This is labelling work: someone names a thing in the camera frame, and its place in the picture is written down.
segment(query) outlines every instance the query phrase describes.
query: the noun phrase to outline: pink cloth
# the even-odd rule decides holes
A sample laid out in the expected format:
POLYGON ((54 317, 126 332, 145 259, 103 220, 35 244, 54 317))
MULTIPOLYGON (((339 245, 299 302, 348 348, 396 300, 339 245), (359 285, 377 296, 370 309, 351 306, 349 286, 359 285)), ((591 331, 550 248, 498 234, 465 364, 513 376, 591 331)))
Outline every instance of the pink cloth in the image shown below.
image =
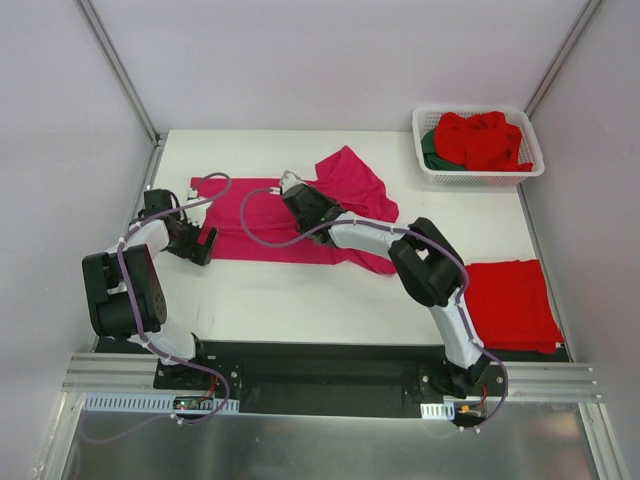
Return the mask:
MULTIPOLYGON (((398 219, 398 205, 387 198, 384 183, 349 147, 343 147, 316 164, 318 180, 309 181, 319 191, 335 198, 347 210, 386 222, 398 219)), ((193 186, 197 178, 191 180, 193 186)), ((375 273, 396 273, 386 259, 352 249, 338 249, 302 240, 287 248, 269 248, 251 240, 240 224, 240 204, 257 188, 276 187, 276 178, 237 178, 229 192, 209 209, 201 238, 211 227, 219 229, 213 258, 259 260, 267 262, 335 265, 349 260, 375 273)), ((210 179, 198 187, 198 193, 211 196, 224 188, 226 180, 210 179)), ((253 233, 268 242, 284 242, 299 235, 295 218, 276 195, 256 195, 247 205, 246 222, 253 233)))

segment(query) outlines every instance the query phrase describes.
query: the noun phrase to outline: cable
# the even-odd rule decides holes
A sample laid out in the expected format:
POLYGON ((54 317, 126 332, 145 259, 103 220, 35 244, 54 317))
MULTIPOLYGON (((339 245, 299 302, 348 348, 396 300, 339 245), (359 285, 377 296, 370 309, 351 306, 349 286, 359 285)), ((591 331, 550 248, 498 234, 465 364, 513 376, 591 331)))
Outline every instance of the cable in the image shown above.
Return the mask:
MULTIPOLYGON (((209 367, 205 367, 202 365, 198 365, 197 363, 191 363, 188 360, 185 360, 183 358, 179 358, 173 355, 169 355, 165 352, 163 352, 161 349, 159 349, 158 347, 156 347, 152 342, 151 339, 146 335, 145 331, 144 331, 144 326, 142 324, 142 316, 140 314, 140 309, 138 308, 138 302, 136 300, 136 296, 135 296, 135 292, 133 290, 133 284, 131 282, 131 276, 129 275, 129 270, 127 269, 127 264, 124 261, 124 250, 126 247, 127 242, 131 239, 131 237, 133 235, 136 234, 136 232, 138 232, 141 228, 143 228, 144 226, 148 225, 151 222, 154 222, 155 220, 158 220, 160 218, 163 218, 167 215, 171 215, 172 213, 177 213, 177 212, 183 212, 184 210, 187 210, 189 208, 193 208, 193 207, 198 207, 200 205, 204 205, 206 203, 212 203, 214 202, 216 199, 220 198, 222 195, 224 195, 225 193, 227 193, 229 191, 229 189, 231 188, 231 177, 229 177, 227 174, 225 173, 221 173, 221 172, 215 172, 212 173, 210 175, 207 175, 206 178, 211 178, 211 177, 215 177, 215 176, 222 176, 224 178, 227 179, 227 184, 225 186, 225 188, 217 193, 216 195, 212 196, 212 197, 207 197, 199 202, 195 202, 195 203, 191 203, 189 205, 184 205, 184 206, 180 206, 179 203, 177 202, 176 199, 176 203, 177 206, 176 208, 171 208, 169 210, 165 210, 163 212, 159 212, 156 213, 155 215, 152 215, 146 219, 144 219, 142 222, 140 221, 136 221, 131 228, 129 229, 129 231, 125 234, 125 236, 123 238, 120 239, 120 242, 118 243, 118 247, 116 250, 116 257, 118 259, 118 265, 120 266, 120 271, 122 273, 122 279, 127 287, 127 294, 129 296, 129 301, 131 302, 131 308, 133 310, 133 317, 135 319, 136 322, 136 330, 138 332, 138 336, 140 337, 140 340, 142 340, 143 343, 146 344, 146 347, 153 352, 155 355, 157 355, 159 358, 164 359, 164 360, 169 360, 169 361, 173 361, 175 363, 179 363, 180 365, 184 365, 186 367, 190 367, 193 368, 195 370, 199 370, 205 373, 208 373, 209 375, 211 375, 213 378, 219 380, 220 382, 222 382, 222 384, 224 385, 224 389, 225 389, 225 394, 224 394, 224 399, 223 401, 217 406, 215 407, 213 410, 211 410, 211 412, 209 412, 206 415, 203 415, 202 417, 196 418, 196 419, 186 419, 186 418, 180 418, 178 420, 179 424, 182 423, 186 423, 186 424, 198 424, 198 423, 202 423, 205 422, 206 420, 208 420, 210 417, 212 417, 213 415, 215 415, 216 413, 218 413, 220 410, 222 410, 224 408, 224 406, 227 404, 227 402, 229 401, 229 397, 231 395, 231 389, 229 387, 229 382, 227 382, 227 379, 224 378, 224 376, 209 367)), ((106 443, 111 443, 114 442, 116 440, 119 440, 121 438, 126 437, 127 435, 130 435, 131 433, 145 427, 146 425, 155 422, 156 420, 159 420, 161 418, 175 418, 176 415, 175 414, 171 414, 170 416, 167 416, 166 414, 161 414, 161 415, 156 415, 153 416, 151 418, 146 419, 144 422, 136 425, 133 428, 130 428, 129 430, 125 430, 124 432, 120 432, 117 435, 114 435, 112 437, 108 437, 108 438, 100 438, 100 439, 96 439, 96 438, 91 438, 89 437, 84 429, 84 421, 85 419, 82 419, 80 421, 80 424, 78 425, 78 434, 80 436, 80 438, 82 438, 85 442, 87 443, 91 443, 94 445, 104 445, 106 443)))
MULTIPOLYGON (((253 232, 251 232, 251 230, 249 229, 249 227, 248 227, 248 225, 247 225, 247 223, 245 221, 245 209, 246 209, 247 203, 249 202, 251 197, 253 197, 254 195, 256 195, 258 193, 270 193, 270 192, 271 192, 271 188, 258 188, 256 190, 248 193, 247 196, 244 197, 244 199, 242 200, 242 204, 240 205, 240 224, 242 225, 243 230, 245 231, 245 233, 252 240, 254 240, 255 242, 257 242, 260 245, 263 245, 265 247, 271 247, 271 248, 290 247, 291 245, 294 245, 294 244, 304 240, 305 238, 313 235, 315 232, 317 232, 319 230, 322 230, 323 228, 331 227, 331 226, 334 226, 334 225, 353 225, 353 224, 358 224, 358 225, 364 225, 366 227, 374 228, 376 230, 382 230, 382 231, 385 231, 385 232, 392 232, 392 233, 395 232, 395 233, 402 233, 403 235, 410 235, 410 236, 412 236, 414 238, 417 238, 421 242, 424 242, 429 247, 437 250, 439 253, 444 255, 448 260, 450 260, 456 266, 456 268, 460 271, 460 275, 462 276, 462 286, 458 290, 458 294, 456 295, 456 298, 455 298, 456 308, 458 309, 458 312, 460 313, 460 316, 462 318, 462 323, 464 324, 465 330, 467 331, 467 335, 469 336, 469 340, 471 341, 471 343, 473 343, 473 345, 483 355, 486 355, 491 361, 497 363, 498 366, 502 369, 502 372, 503 372, 503 375, 504 375, 504 392, 502 394, 502 397, 500 398, 500 401, 498 402, 498 405, 496 406, 496 408, 489 414, 489 416, 480 425, 485 425, 489 420, 491 420, 495 416, 495 414, 502 408, 502 406, 504 405, 504 402, 507 399, 507 395, 509 393, 509 374, 507 372, 507 367, 504 365, 502 360, 500 360, 498 357, 496 357, 495 355, 493 355, 492 353, 487 351, 480 344, 476 343, 476 341, 474 339, 474 335, 473 335, 473 333, 471 331, 471 326, 470 326, 471 322, 467 318, 467 315, 466 315, 466 313, 464 311, 464 308, 462 308, 462 297, 463 297, 464 293, 467 291, 467 288, 469 288, 469 282, 470 282, 469 273, 467 272, 466 268, 464 268, 464 265, 451 252, 449 252, 446 248, 444 248, 442 245, 434 242, 433 240, 425 237, 424 235, 416 233, 413 230, 410 230, 408 228, 393 227, 393 230, 392 230, 390 227, 388 227, 386 225, 380 225, 380 224, 375 223, 373 221, 366 220, 366 219, 361 219, 361 218, 355 218, 355 219, 350 219, 350 220, 334 220, 334 221, 331 221, 331 222, 326 222, 326 223, 320 224, 320 225, 318 225, 316 227, 313 227, 312 229, 306 231, 302 235, 299 235, 298 237, 293 238, 291 240, 288 240, 286 242, 282 242, 282 243, 267 242, 265 240, 262 240, 261 238, 258 238, 253 232)), ((466 428, 465 430, 475 430, 476 432, 479 432, 478 426, 466 428)))
POLYGON ((185 205, 182 207, 177 207, 177 208, 172 208, 169 210, 165 210, 164 212, 160 212, 160 213, 156 213, 155 215, 151 215, 150 217, 146 218, 145 220, 143 220, 141 223, 135 223, 130 229, 129 231, 125 234, 124 238, 122 238, 118 244, 118 248, 116 250, 116 256, 118 258, 118 264, 120 266, 120 271, 122 272, 122 279, 124 281, 124 284, 127 287, 127 295, 129 296, 129 301, 131 302, 131 308, 133 309, 133 317, 136 321, 136 330, 138 331, 138 336, 140 337, 140 340, 142 340, 143 343, 146 344, 146 347, 148 350, 150 350, 151 352, 153 352, 154 354, 156 354, 158 357, 168 360, 168 361, 172 361, 175 363, 179 363, 180 365, 184 365, 185 367, 190 367, 193 368, 195 370, 200 370, 201 372, 205 372, 208 373, 210 375, 213 375, 215 377, 217 377, 222 384, 224 385, 224 389, 225 389, 225 395, 224 395, 224 400, 217 406, 215 407, 211 412, 209 412, 207 415, 204 415, 200 418, 196 418, 193 420, 190 419, 180 419, 178 421, 178 423, 187 423, 187 424, 197 424, 197 423, 202 423, 206 420, 209 419, 209 417, 215 415, 216 413, 218 413, 220 410, 222 410, 224 408, 224 406, 227 404, 227 402, 229 401, 229 397, 231 394, 231 389, 229 387, 229 382, 227 382, 227 379, 224 378, 222 376, 222 374, 220 374, 220 372, 217 372, 216 370, 209 368, 209 367, 205 367, 202 365, 198 365, 197 363, 191 363, 187 360, 184 360, 182 358, 167 354, 165 352, 163 352, 162 350, 160 350, 158 347, 156 347, 153 343, 151 343, 151 340, 149 339, 149 337, 147 337, 146 333, 144 332, 144 326, 142 324, 142 316, 140 315, 140 309, 138 308, 138 302, 136 300, 136 296, 135 296, 135 292, 133 291, 133 285, 131 283, 131 277, 129 276, 129 271, 127 270, 127 265, 124 261, 124 248, 127 244, 127 241, 129 241, 131 239, 131 237, 133 235, 135 235, 135 233, 140 230, 141 228, 143 228, 144 226, 148 225, 149 223, 158 220, 160 218, 166 217, 167 215, 171 215, 172 213, 177 213, 177 212, 181 212, 183 210, 189 209, 189 208, 194 208, 194 207, 198 207, 200 205, 204 205, 206 203, 212 203, 214 202, 216 199, 222 197, 224 194, 226 194, 229 189, 231 188, 231 177, 229 177, 229 175, 227 175, 226 173, 222 173, 222 172, 214 172, 211 173, 209 175, 207 175, 206 177, 203 178, 211 178, 211 177, 217 177, 217 176, 221 176, 227 179, 227 184, 225 185, 225 188, 222 189, 222 191, 220 191, 219 193, 213 195, 212 197, 207 197, 199 202, 194 202, 191 203, 189 205, 185 205))

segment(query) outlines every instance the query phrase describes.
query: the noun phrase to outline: white basket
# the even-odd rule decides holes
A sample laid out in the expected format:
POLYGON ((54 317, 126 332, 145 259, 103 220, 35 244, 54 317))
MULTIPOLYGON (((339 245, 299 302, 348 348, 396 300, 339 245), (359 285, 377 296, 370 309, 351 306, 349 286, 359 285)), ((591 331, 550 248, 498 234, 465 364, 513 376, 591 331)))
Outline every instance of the white basket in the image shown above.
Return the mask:
POLYGON ((502 186, 512 187, 530 177, 537 177, 544 172, 544 162, 540 145, 533 131, 533 125, 527 115, 516 108, 494 108, 494 107, 461 107, 461 106, 438 106, 438 107, 418 107, 413 111, 413 140, 416 144, 416 155, 418 163, 424 172, 428 182, 437 182, 446 185, 464 186, 502 186), (447 112, 453 112, 461 117, 470 117, 478 113, 504 112, 507 122, 515 125, 522 131, 522 143, 518 163, 532 163, 531 172, 469 172, 441 170, 431 170, 424 163, 422 155, 422 137, 429 130, 438 126, 440 117, 447 112))

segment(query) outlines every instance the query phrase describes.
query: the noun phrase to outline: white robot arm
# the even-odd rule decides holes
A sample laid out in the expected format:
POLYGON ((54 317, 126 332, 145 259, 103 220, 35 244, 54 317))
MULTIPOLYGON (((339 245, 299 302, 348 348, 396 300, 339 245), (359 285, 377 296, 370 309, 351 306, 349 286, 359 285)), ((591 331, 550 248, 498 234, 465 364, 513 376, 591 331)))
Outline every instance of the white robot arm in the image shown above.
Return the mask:
POLYGON ((461 396, 475 385, 489 359, 480 350, 484 344, 460 295, 462 259, 431 221, 419 218, 408 225, 359 217, 289 171, 280 180, 280 195, 296 217, 298 231, 313 230, 310 237, 316 243, 391 260, 409 295, 429 309, 442 336, 453 380, 451 385, 444 380, 440 389, 461 396), (436 245, 440 251, 432 248, 436 245), (423 259, 417 250, 424 249, 428 255, 423 259))

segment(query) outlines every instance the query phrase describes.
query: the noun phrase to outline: aluminum frame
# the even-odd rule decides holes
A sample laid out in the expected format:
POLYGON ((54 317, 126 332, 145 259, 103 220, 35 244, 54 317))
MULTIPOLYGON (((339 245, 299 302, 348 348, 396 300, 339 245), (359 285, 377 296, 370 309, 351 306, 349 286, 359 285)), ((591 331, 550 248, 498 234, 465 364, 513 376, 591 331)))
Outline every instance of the aluminum frame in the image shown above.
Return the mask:
MULTIPOLYGON (((193 394, 154 390, 156 365, 157 358, 152 355, 77 353, 71 358, 62 391, 193 394)), ((594 369, 589 364, 505 362, 505 365, 509 372, 509 402, 603 402, 594 369)))

